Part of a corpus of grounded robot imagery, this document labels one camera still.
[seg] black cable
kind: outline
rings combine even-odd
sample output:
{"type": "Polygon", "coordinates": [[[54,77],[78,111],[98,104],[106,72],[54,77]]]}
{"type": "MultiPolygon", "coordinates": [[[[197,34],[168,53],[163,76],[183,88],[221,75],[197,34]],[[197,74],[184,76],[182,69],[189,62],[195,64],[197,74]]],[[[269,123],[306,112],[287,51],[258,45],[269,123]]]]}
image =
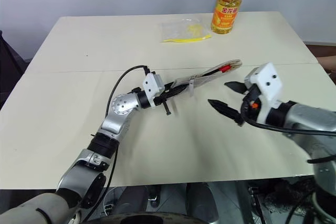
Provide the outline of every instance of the black cable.
{"type": "Polygon", "coordinates": [[[219,68],[218,69],[215,69],[215,70],[212,70],[211,72],[209,72],[209,73],[205,73],[204,75],[202,75],[202,77],[204,77],[204,76],[210,76],[210,75],[212,75],[213,73],[217,73],[217,72],[219,72],[220,70],[219,70],[219,68]]]}
{"type": "Polygon", "coordinates": [[[115,151],[116,153],[114,155],[113,167],[112,167],[112,170],[111,170],[111,173],[110,173],[109,181],[108,181],[108,183],[106,185],[106,189],[103,192],[103,194],[100,196],[100,198],[97,201],[97,203],[95,204],[95,206],[91,209],[91,211],[88,213],[88,215],[86,215],[86,217],[83,220],[83,222],[88,221],[88,219],[91,217],[91,215],[93,214],[93,212],[97,209],[97,207],[99,206],[99,204],[101,203],[101,201],[104,199],[105,195],[107,194],[107,192],[108,192],[108,190],[110,188],[111,181],[112,181],[112,176],[113,176],[114,169],[115,169],[116,163],[117,163],[118,149],[119,149],[119,147],[117,147],[117,150],[115,151]]]}
{"type": "Polygon", "coordinates": [[[320,164],[320,163],[326,163],[329,161],[336,160],[336,155],[331,155],[328,157],[320,157],[320,158],[315,158],[315,159],[309,159],[307,160],[308,164],[320,164]]]}
{"type": "Polygon", "coordinates": [[[112,91],[111,91],[111,94],[110,94],[110,97],[109,97],[109,100],[107,102],[107,106],[106,106],[106,111],[105,111],[105,117],[108,115],[109,113],[109,107],[110,107],[110,103],[111,103],[111,100],[112,100],[112,97],[113,97],[113,94],[115,92],[115,90],[117,89],[117,86],[119,84],[119,82],[122,80],[122,78],[125,77],[126,74],[128,74],[129,72],[131,72],[132,70],[134,69],[137,69],[137,68],[143,68],[145,70],[145,74],[147,74],[149,72],[149,69],[147,66],[145,65],[139,65],[139,66],[135,66],[133,68],[130,68],[128,70],[126,70],[120,77],[119,79],[117,80],[116,84],[114,85],[112,91]]]}
{"type": "Polygon", "coordinates": [[[290,212],[288,213],[288,216],[287,216],[287,219],[286,219],[285,224],[289,224],[290,219],[292,218],[292,216],[293,216],[295,210],[296,210],[299,206],[301,206],[301,204],[304,202],[304,200],[307,199],[308,196],[311,195],[313,192],[314,192],[314,190],[307,192],[307,193],[306,193],[305,195],[303,195],[303,196],[301,197],[301,199],[300,199],[300,200],[299,200],[299,201],[292,207],[292,209],[291,209],[290,212]]]}
{"type": "Polygon", "coordinates": [[[247,122],[248,124],[254,127],[265,129],[265,130],[270,130],[270,131],[290,133],[290,134],[336,136],[336,132],[333,132],[333,131],[296,130],[296,129],[282,128],[282,127],[276,127],[276,126],[257,123],[256,121],[248,118],[247,116],[248,108],[250,106],[249,103],[250,101],[248,99],[243,101],[240,107],[240,114],[245,122],[247,122]]]}
{"type": "MultiPolygon", "coordinates": [[[[117,89],[120,81],[122,80],[122,78],[125,77],[126,74],[128,74],[129,72],[131,72],[132,70],[134,69],[137,69],[137,68],[143,68],[143,70],[145,71],[145,74],[148,74],[150,72],[149,68],[145,65],[139,65],[139,66],[135,66],[135,67],[132,67],[128,70],[126,70],[120,77],[119,79],[117,80],[117,82],[115,83],[112,91],[111,91],[111,94],[109,96],[109,100],[107,102],[107,106],[106,106],[106,112],[105,112],[105,117],[108,115],[109,113],[109,107],[110,107],[110,103],[111,103],[111,100],[112,100],[112,97],[114,95],[114,92],[115,90],[117,89]]],[[[101,201],[104,199],[106,193],[108,192],[109,188],[110,188],[110,185],[111,185],[111,181],[112,181],[112,176],[113,176],[113,173],[114,173],[114,168],[116,167],[116,163],[117,163],[117,156],[118,156],[118,149],[119,147],[117,147],[117,150],[115,151],[115,155],[114,155],[114,161],[113,161],[113,167],[112,167],[112,170],[111,170],[111,173],[110,173],[110,177],[109,177],[109,181],[106,185],[106,189],[104,191],[104,193],[100,196],[99,200],[97,201],[97,203],[95,204],[95,206],[91,209],[91,211],[88,213],[88,215],[85,217],[85,219],[83,220],[83,222],[86,222],[90,216],[93,214],[93,212],[96,210],[96,208],[99,206],[99,204],[101,203],[101,201]]]]}

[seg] black chair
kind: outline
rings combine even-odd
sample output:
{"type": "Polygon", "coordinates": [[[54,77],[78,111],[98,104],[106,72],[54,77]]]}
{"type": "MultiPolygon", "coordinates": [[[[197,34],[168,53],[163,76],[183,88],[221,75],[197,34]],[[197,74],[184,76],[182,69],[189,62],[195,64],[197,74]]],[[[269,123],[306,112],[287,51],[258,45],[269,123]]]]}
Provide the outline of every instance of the black chair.
{"type": "Polygon", "coordinates": [[[28,65],[4,40],[0,31],[0,109],[28,65]]]}

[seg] clear plastic bag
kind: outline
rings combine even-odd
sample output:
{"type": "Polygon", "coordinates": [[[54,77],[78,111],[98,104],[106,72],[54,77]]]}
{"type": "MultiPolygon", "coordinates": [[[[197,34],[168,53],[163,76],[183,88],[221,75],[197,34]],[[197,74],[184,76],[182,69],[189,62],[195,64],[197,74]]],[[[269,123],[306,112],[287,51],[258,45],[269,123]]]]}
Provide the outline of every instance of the clear plastic bag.
{"type": "Polygon", "coordinates": [[[180,85],[184,85],[184,84],[190,84],[190,80],[193,80],[193,86],[195,88],[209,82],[212,81],[218,77],[221,77],[237,68],[239,68],[242,65],[241,60],[229,60],[226,61],[220,65],[217,65],[216,67],[210,68],[208,70],[206,70],[203,73],[199,73],[199,74],[194,74],[192,76],[187,76],[187,77],[182,77],[182,78],[177,78],[174,83],[172,84],[171,88],[180,86],[180,85]],[[222,67],[227,67],[229,66],[229,68],[227,68],[227,70],[221,70],[222,67]],[[210,75],[207,76],[208,73],[213,72],[214,70],[220,70],[218,72],[212,73],[210,75]]]}
{"type": "Polygon", "coordinates": [[[162,23],[161,33],[161,42],[195,42],[211,38],[210,31],[198,19],[162,23]]]}

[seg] cooking oil bottle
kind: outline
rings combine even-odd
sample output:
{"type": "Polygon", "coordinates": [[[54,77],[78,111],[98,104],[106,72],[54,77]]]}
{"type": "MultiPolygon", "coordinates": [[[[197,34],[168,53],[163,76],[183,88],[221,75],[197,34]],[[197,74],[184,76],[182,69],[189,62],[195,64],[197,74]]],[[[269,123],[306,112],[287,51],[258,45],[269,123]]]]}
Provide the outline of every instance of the cooking oil bottle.
{"type": "Polygon", "coordinates": [[[242,0],[217,0],[211,29],[218,34],[227,34],[232,30],[242,0]]]}

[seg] bottle label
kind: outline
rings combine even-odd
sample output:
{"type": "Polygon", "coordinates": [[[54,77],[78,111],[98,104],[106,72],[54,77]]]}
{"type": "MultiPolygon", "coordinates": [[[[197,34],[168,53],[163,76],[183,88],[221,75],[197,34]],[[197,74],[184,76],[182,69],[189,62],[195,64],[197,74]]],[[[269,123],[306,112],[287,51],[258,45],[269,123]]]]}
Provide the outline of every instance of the bottle label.
{"type": "Polygon", "coordinates": [[[217,3],[212,24],[218,28],[231,28],[238,13],[238,7],[225,7],[217,3]]]}

